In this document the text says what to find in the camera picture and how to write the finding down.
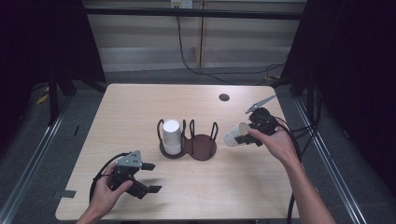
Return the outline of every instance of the cup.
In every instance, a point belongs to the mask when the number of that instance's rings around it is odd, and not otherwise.
[[[180,123],[176,119],[167,119],[163,123],[163,149],[169,155],[181,152]]]
[[[235,140],[235,137],[240,135],[248,134],[248,130],[250,127],[245,122],[238,123],[235,127],[233,127],[230,131],[224,134],[224,143],[228,147],[236,147],[243,144],[238,144]]]

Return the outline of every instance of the power outlet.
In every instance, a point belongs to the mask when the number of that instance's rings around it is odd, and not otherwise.
[[[192,0],[181,0],[181,8],[192,8]]]
[[[181,8],[181,0],[171,0],[171,8]]]

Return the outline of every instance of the wooden table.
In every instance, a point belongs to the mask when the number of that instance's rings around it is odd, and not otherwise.
[[[226,93],[230,100],[219,96]],[[256,145],[227,147],[223,135],[240,121],[249,123],[245,111],[275,94],[270,87],[205,85],[112,84],[91,126],[66,189],[74,198],[62,198],[56,217],[78,219],[88,206],[92,179],[102,166],[121,152],[140,149],[143,162],[153,171],[135,177],[146,185],[161,185],[157,194],[142,200],[121,195],[104,219],[204,220],[285,218],[291,195],[287,174],[265,148]],[[277,98],[265,105],[284,118]],[[219,125],[217,152],[209,161],[189,154],[172,160],[161,153],[157,135],[160,119],[195,121],[195,133],[210,135]],[[297,208],[293,217],[297,217]]]

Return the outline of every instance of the person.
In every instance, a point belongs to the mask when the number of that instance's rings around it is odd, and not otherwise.
[[[285,126],[282,120],[279,119],[278,122]],[[262,141],[270,153],[285,167],[301,222],[304,224],[335,223],[332,214],[306,175],[288,133],[281,127],[278,127],[276,133],[270,136],[256,129],[248,130],[248,133]]]
[[[270,136],[260,133],[255,129],[248,130],[248,133],[262,141],[267,146],[270,153],[285,167],[299,210],[301,222],[304,224],[335,223],[332,214],[321,200],[298,160],[294,144],[288,133],[281,127],[278,127],[276,133]],[[114,192],[111,191],[108,187],[111,183],[111,176],[109,176],[109,174],[111,174],[114,166],[114,163],[109,165],[104,171],[104,176],[98,180],[92,201],[78,221],[79,224],[95,223],[98,221],[113,208],[121,194],[132,186],[132,181],[128,181],[124,182]]]
[[[104,170],[102,177],[96,182],[95,192],[87,210],[79,218],[77,224],[91,224],[98,222],[116,204],[123,192],[128,190],[134,182],[128,180],[123,182],[116,190],[108,186],[112,183],[111,172],[116,163],[111,163]]]

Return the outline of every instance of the brown cup holder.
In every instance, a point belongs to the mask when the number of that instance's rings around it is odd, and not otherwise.
[[[213,122],[212,132],[210,136],[206,134],[197,134],[195,135],[195,125],[194,120],[192,119],[190,122],[190,133],[191,139],[186,137],[186,120],[183,119],[183,130],[181,132],[181,151],[176,155],[171,155],[165,151],[163,148],[163,139],[160,134],[160,125],[163,124],[163,119],[161,119],[157,124],[157,134],[160,139],[160,150],[161,153],[169,159],[177,159],[184,156],[186,153],[189,153],[194,159],[198,161],[207,161],[212,158],[216,154],[216,137],[219,132],[219,126],[216,122]]]

